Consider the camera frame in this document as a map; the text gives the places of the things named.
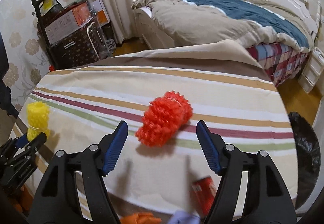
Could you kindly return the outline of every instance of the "orange box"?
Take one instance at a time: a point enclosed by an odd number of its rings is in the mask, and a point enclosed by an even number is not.
[[[72,11],[79,27],[85,25],[91,17],[88,5],[86,3],[73,8]]]
[[[92,8],[97,11],[97,17],[101,26],[110,22],[108,13],[102,0],[96,0],[91,3]]]

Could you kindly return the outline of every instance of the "wooden floor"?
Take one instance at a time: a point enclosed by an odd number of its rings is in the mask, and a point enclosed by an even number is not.
[[[297,79],[288,79],[278,87],[287,113],[298,112],[310,125],[313,125],[322,94],[317,87],[307,94]]]
[[[113,56],[140,52],[142,50],[148,50],[147,45],[142,44],[139,39],[132,39],[124,42],[121,47],[117,48]],[[278,87],[278,91],[287,113],[296,111],[305,117],[310,125],[313,125],[322,98],[320,91],[316,87],[307,94],[299,85],[297,79],[288,79]]]
[[[124,41],[121,47],[116,48],[116,51],[112,56],[114,57],[129,53],[135,53],[142,50],[148,50],[148,46],[145,43],[141,43],[138,38],[133,38],[129,41]]]

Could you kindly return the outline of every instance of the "drawer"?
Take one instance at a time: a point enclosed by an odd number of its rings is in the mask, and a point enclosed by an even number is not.
[[[312,83],[315,84],[320,77],[320,74],[313,68],[312,65],[307,64],[303,70],[303,74],[307,77],[307,79]]]
[[[318,48],[316,48],[316,50],[320,55],[322,55],[322,52]],[[318,57],[319,56],[315,53],[315,51],[313,51],[310,59],[308,60],[308,64],[310,64],[317,73],[321,74],[324,69],[324,62],[322,58],[319,59]]]
[[[309,93],[314,87],[314,84],[312,84],[304,74],[300,75],[298,82],[306,93]]]

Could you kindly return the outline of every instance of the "black trash bag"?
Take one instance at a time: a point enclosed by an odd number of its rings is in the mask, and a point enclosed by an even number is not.
[[[298,190],[296,207],[301,207],[310,196],[320,172],[320,145],[312,126],[297,112],[289,115],[297,150]]]

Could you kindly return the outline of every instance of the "yellow mesh roll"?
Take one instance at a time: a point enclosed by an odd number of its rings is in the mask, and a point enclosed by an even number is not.
[[[50,135],[48,129],[49,113],[50,108],[43,102],[37,101],[27,105],[28,141],[34,140],[41,132],[45,133],[47,137]]]

